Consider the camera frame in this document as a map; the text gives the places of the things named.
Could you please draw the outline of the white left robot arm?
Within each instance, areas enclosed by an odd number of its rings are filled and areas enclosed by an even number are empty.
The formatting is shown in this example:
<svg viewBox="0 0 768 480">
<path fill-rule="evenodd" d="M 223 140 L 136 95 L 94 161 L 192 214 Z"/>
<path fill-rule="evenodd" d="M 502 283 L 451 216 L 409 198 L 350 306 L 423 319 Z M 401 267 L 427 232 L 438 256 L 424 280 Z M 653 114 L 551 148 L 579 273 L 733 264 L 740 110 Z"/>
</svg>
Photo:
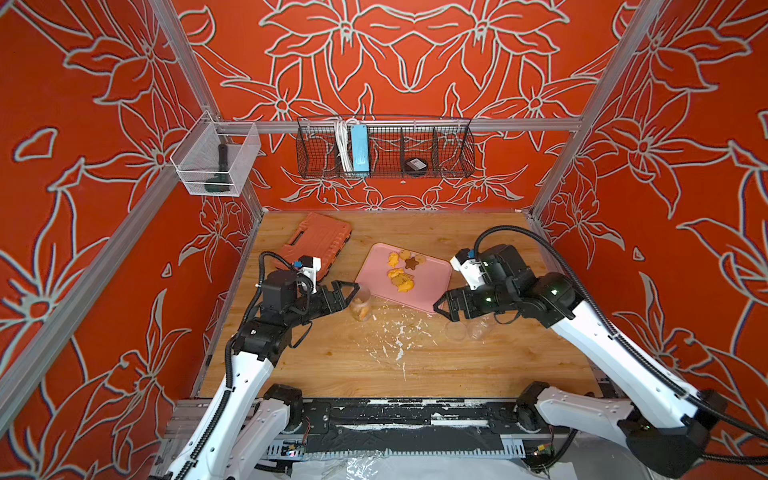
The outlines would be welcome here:
<svg viewBox="0 0 768 480">
<path fill-rule="evenodd" d="M 284 351 L 300 345 L 294 329 L 345 310 L 360 290 L 321 284 L 318 257 L 290 262 L 264 251 L 258 267 L 256 292 L 225 345 L 225 376 L 165 479 L 250 478 L 273 441 L 304 421 L 301 391 L 267 383 Z"/>
</svg>

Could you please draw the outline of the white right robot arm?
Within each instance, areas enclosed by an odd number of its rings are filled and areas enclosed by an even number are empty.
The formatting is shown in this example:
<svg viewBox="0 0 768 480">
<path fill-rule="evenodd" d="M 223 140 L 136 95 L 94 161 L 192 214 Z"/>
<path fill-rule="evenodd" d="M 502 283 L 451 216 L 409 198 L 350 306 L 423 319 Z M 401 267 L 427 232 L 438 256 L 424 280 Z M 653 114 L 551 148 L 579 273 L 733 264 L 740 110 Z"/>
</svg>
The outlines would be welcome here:
<svg viewBox="0 0 768 480">
<path fill-rule="evenodd" d="M 573 269 L 559 259 L 536 274 L 507 244 L 475 242 L 451 258 L 464 285 L 446 291 L 434 310 L 459 322 L 491 316 L 500 324 L 525 318 L 568 341 L 614 384 L 608 396 L 567 392 L 546 382 L 515 403 L 528 433 L 563 427 L 626 448 L 649 470 L 670 479 L 707 462 L 767 471 L 767 343 L 737 354 L 738 332 L 716 342 L 673 326 L 654 281 L 642 280 L 640 306 L 602 312 Z"/>
</svg>

